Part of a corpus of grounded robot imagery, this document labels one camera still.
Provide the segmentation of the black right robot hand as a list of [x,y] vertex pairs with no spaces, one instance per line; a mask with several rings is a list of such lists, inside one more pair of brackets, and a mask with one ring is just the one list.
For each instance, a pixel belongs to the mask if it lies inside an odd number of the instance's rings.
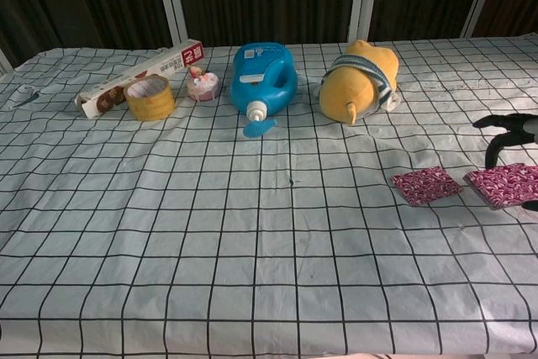
[[537,117],[533,114],[487,115],[472,124],[483,129],[497,127],[506,130],[488,144],[482,171],[466,174],[466,181],[493,209],[520,206],[537,210],[537,167],[523,163],[498,164],[500,151],[509,146],[537,142]]

